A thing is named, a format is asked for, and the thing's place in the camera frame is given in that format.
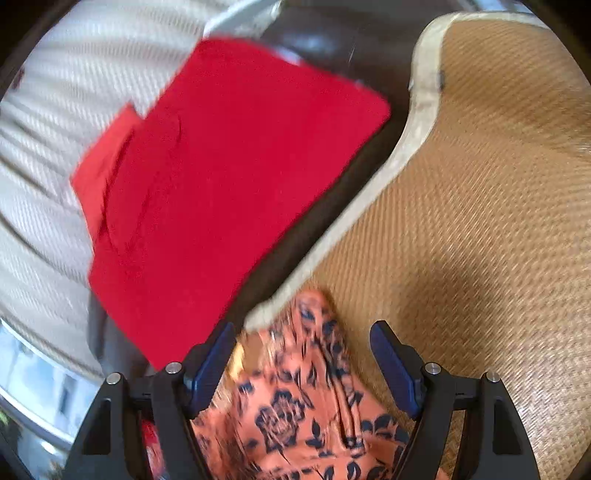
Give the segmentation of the white dotted curtain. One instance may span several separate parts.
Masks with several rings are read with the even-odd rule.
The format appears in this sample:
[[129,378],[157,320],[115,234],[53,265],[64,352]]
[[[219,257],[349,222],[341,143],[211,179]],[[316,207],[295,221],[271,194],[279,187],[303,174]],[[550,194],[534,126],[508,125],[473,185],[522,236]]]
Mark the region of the white dotted curtain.
[[1,97],[1,315],[74,373],[86,342],[92,248],[70,177],[126,104],[145,113],[197,41],[256,36],[273,1],[81,1],[21,51]]

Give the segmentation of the red folded cloth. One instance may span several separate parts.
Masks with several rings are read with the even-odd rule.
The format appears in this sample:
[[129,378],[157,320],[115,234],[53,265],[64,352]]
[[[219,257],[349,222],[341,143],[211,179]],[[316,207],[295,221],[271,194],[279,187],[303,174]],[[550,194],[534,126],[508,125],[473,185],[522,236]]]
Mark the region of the red folded cloth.
[[389,119],[379,93],[238,38],[200,41],[71,178],[89,284],[155,368],[204,342],[247,274]]

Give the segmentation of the orange navy floral garment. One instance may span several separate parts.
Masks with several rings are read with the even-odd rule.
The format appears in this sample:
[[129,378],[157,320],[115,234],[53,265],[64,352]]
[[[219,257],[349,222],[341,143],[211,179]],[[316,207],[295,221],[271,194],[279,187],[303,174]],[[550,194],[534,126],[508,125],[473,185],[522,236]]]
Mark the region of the orange navy floral garment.
[[240,335],[192,428],[215,479],[392,479],[409,440],[356,377],[318,290]]

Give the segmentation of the woven rattan bed mat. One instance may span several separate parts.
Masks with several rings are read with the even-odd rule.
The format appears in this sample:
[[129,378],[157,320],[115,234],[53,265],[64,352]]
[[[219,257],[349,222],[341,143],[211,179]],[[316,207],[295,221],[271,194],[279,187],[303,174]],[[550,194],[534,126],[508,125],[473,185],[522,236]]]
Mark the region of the woven rattan bed mat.
[[432,21],[414,50],[394,151],[276,294],[329,293],[356,373],[394,400],[370,325],[450,373],[497,372],[540,475],[569,477],[590,445],[590,85],[540,20]]

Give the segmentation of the dark brown leather headboard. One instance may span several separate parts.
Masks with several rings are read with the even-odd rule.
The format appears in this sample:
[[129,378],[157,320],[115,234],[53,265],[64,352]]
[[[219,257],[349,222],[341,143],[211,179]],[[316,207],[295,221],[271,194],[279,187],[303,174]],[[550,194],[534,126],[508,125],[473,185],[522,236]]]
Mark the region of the dark brown leather headboard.
[[290,1],[259,39],[201,40],[72,178],[105,373],[179,360],[270,299],[398,143],[415,45],[455,1]]

